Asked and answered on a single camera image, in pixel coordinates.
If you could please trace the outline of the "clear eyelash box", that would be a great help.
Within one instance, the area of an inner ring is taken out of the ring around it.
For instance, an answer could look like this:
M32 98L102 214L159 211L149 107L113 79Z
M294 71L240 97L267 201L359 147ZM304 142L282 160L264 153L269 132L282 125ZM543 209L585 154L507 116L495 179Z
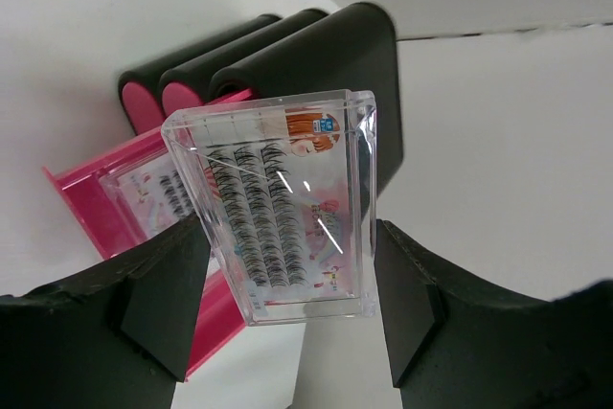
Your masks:
M181 109L161 135L248 325L375 313L373 93Z
M104 191L138 238L151 239L193 212L193 204L168 155L106 176Z

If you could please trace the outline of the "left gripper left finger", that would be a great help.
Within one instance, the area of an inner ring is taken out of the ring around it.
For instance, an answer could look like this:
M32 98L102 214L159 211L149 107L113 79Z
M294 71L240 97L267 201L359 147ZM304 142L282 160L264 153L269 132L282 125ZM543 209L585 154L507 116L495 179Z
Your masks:
M184 381L210 244L197 216L1 299L5 408L168 408Z

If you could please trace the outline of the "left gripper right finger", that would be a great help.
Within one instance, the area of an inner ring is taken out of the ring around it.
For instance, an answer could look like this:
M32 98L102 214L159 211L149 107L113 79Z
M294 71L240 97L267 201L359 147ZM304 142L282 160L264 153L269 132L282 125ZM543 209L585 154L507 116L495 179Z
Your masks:
M406 408L608 408L612 283L553 301L488 282L376 224L391 377Z

